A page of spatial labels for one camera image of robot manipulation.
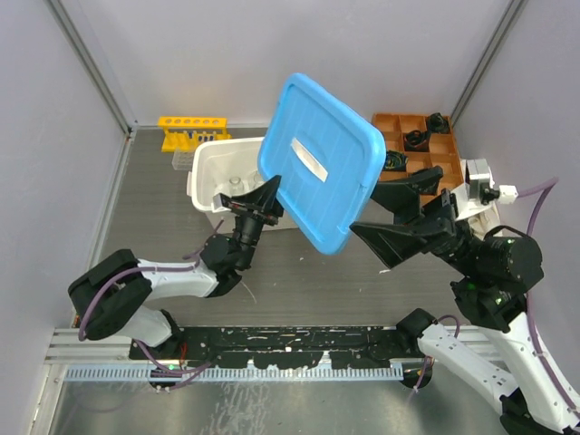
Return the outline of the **small glass beaker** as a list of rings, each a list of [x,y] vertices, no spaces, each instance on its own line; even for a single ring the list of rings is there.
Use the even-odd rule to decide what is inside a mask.
[[[231,197],[243,195],[245,192],[244,181],[238,176],[229,179],[228,188]]]

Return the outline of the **white plastic bin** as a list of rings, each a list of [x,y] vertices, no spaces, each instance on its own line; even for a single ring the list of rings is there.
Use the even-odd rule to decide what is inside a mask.
[[[212,227],[221,234],[231,234],[235,215],[218,207],[214,197],[229,194],[229,179],[244,181],[244,194],[260,187],[264,180],[257,169],[261,137],[209,141],[198,147],[188,174],[187,193],[196,210],[205,214]]]

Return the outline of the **blue plastic tray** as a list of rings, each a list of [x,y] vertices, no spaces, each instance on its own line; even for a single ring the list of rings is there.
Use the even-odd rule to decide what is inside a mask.
[[[336,255],[382,173],[386,145],[366,119],[303,73],[290,75],[257,157],[280,177],[285,212],[324,255]]]

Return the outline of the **clear acrylic tube rack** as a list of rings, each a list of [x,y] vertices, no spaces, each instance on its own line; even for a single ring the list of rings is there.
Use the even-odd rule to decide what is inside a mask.
[[[175,150],[171,161],[172,168],[177,171],[190,171],[194,156],[194,151]]]

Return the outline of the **yellow test tube rack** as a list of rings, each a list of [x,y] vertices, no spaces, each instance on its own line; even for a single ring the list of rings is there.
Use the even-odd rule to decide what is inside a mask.
[[[162,116],[158,126],[164,132],[163,152],[195,151],[205,142],[231,138],[226,118]]]

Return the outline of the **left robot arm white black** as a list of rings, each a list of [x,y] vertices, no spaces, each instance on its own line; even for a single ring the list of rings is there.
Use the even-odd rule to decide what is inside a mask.
[[[167,310],[149,309],[146,302],[231,291],[251,267],[264,227],[275,226],[284,214],[276,198],[281,180],[276,175],[242,195],[218,194],[218,204],[235,216],[232,234],[213,232],[183,263],[139,259],[124,248],[73,281],[68,295],[80,318],[79,339],[124,336],[161,359],[176,356],[184,342],[177,322]]]

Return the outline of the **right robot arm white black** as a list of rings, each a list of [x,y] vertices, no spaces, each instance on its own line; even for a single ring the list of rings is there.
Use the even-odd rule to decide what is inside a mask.
[[[497,349],[496,366],[454,335],[441,321],[416,309],[397,323],[397,344],[410,357],[423,354],[442,363],[484,397],[510,434],[575,434],[579,395],[547,350],[532,317],[528,292],[544,276],[534,238],[499,225],[478,236],[472,216],[518,196],[495,185],[489,174],[468,174],[453,190],[440,188],[438,167],[379,182],[372,199],[390,211],[390,224],[351,226],[389,268],[417,254],[431,254],[461,274],[451,284],[465,318]]]

